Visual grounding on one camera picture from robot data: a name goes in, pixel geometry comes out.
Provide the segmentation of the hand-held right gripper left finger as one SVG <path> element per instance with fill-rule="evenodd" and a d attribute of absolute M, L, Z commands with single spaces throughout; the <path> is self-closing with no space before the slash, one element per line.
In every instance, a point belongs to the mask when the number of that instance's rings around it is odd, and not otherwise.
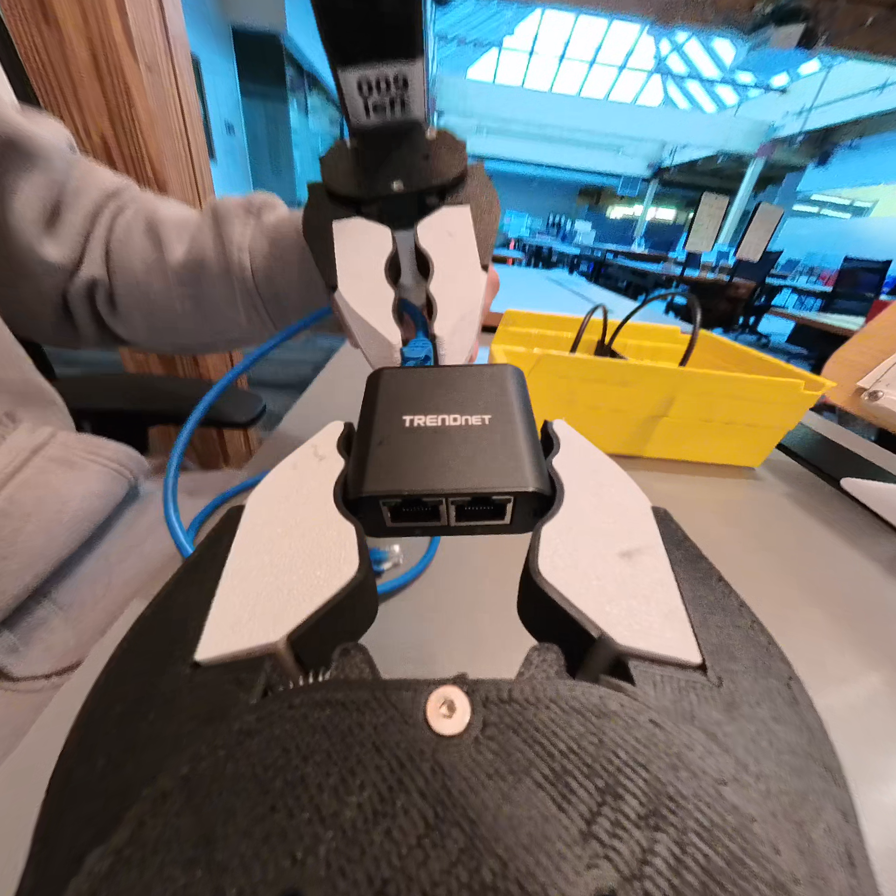
<path fill-rule="evenodd" d="M 198 666 L 272 659 L 328 673 L 373 625 L 366 537 L 342 499 L 354 426 L 334 421 L 288 454 L 245 501 L 196 645 Z"/>

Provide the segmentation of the wooden reading stand board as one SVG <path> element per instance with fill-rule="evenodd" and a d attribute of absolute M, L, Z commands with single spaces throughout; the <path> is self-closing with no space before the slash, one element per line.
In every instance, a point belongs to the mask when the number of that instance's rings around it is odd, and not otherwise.
<path fill-rule="evenodd" d="M 895 414 L 881 413 L 860 398 L 857 381 L 895 354 L 895 303 L 890 301 L 836 350 L 823 366 L 823 377 L 834 382 L 826 394 L 836 408 L 895 433 Z"/>

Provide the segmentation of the black office chair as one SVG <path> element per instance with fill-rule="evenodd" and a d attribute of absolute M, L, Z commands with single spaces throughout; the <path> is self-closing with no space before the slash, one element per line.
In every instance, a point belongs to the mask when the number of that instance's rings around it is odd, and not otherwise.
<path fill-rule="evenodd" d="M 831 291 L 823 297 L 821 313 L 867 318 L 883 292 L 891 264 L 890 259 L 844 256 Z"/>
<path fill-rule="evenodd" d="M 752 290 L 748 292 L 745 305 L 739 313 L 734 329 L 730 331 L 735 338 L 752 335 L 759 338 L 760 341 L 765 340 L 765 344 L 769 343 L 769 337 L 762 335 L 758 327 L 770 308 L 767 286 L 768 276 L 771 275 L 778 264 L 781 255 L 782 252 L 779 250 L 766 250 L 757 262 L 748 262 L 741 259 L 735 260 L 731 271 L 731 279 L 745 280 L 754 284 Z"/>

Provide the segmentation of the whiteboard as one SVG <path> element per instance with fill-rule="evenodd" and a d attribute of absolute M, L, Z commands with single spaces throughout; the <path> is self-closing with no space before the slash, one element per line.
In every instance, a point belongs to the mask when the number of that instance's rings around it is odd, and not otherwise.
<path fill-rule="evenodd" d="M 712 250 L 727 216 L 729 202 L 729 195 L 709 191 L 701 194 L 687 230 L 686 253 Z"/>
<path fill-rule="evenodd" d="M 785 209 L 773 203 L 759 202 L 754 207 L 735 249 L 735 260 L 759 263 L 778 230 Z"/>

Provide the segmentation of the grey desk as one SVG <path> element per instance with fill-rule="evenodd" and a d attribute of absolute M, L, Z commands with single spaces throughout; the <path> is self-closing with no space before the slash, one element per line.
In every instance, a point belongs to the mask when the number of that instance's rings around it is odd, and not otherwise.
<path fill-rule="evenodd" d="M 894 530 L 789 455 L 757 469 L 619 458 L 786 653 L 840 757 L 881 894 L 894 894 Z M 106 552 L 84 559 L 66 623 L 89 621 L 59 686 L 2 689 L 2 894 L 15 894 L 49 777 L 111 652 L 177 563 L 158 500 L 140 499 Z M 532 639 L 516 617 L 524 536 L 448 539 L 364 637 L 389 677 L 514 672 Z"/>

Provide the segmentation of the white stand base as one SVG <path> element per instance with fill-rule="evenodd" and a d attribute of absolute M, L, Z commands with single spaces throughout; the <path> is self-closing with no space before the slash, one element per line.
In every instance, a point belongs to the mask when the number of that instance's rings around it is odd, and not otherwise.
<path fill-rule="evenodd" d="M 844 477 L 840 481 L 840 488 L 895 528 L 895 484 L 859 477 Z"/>

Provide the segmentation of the black network splitter box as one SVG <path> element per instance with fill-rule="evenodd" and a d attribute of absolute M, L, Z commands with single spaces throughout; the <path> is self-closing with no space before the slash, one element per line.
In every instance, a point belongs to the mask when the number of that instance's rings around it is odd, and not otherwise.
<path fill-rule="evenodd" d="M 511 364 L 375 370 L 349 445 L 342 499 L 371 538 L 530 533 L 554 503 Z"/>

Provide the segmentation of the skylight window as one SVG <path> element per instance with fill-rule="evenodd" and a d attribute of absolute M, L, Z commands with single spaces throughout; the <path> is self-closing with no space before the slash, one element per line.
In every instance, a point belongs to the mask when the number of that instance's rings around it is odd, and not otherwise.
<path fill-rule="evenodd" d="M 475 84 L 713 115 L 758 94 L 722 35 L 552 7 L 527 12 L 466 67 Z"/>

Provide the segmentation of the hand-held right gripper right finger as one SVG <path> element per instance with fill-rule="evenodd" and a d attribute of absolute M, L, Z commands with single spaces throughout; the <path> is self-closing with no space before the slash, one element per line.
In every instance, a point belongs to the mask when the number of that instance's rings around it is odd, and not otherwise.
<path fill-rule="evenodd" d="M 521 571 L 523 627 L 580 681 L 633 681 L 632 662 L 703 669 L 651 501 L 566 421 L 545 422 L 541 442 L 554 503 Z"/>

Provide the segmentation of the person's grey hoodie torso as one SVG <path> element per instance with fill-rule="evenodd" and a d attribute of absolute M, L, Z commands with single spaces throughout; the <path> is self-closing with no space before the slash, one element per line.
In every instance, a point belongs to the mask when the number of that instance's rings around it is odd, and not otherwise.
<path fill-rule="evenodd" d="M 79 665 L 134 600 L 180 565 L 161 478 L 134 449 L 75 430 L 2 324 L 2 688 Z"/>

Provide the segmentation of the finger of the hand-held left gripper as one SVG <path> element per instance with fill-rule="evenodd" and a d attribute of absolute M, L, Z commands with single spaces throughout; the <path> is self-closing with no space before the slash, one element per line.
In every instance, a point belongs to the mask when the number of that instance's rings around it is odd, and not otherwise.
<path fill-rule="evenodd" d="M 353 346 L 371 367 L 399 366 L 401 332 L 395 286 L 387 268 L 395 251 L 392 231 L 362 217 L 332 224 L 337 286 L 333 300 Z"/>
<path fill-rule="evenodd" d="M 418 223 L 415 239 L 428 263 L 430 331 L 437 363 L 469 363 L 487 297 L 487 270 L 480 263 L 470 207 L 445 205 L 433 211 Z"/>

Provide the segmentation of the yellow plastic bin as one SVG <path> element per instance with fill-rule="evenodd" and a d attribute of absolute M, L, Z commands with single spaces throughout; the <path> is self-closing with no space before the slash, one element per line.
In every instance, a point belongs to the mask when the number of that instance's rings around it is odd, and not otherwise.
<path fill-rule="evenodd" d="M 509 310 L 489 359 L 522 370 L 539 427 L 565 420 L 606 454 L 756 468 L 835 386 L 707 330 L 680 366 L 689 335 L 669 324 L 631 321 L 599 357 L 591 321 L 572 353 L 579 326 Z"/>

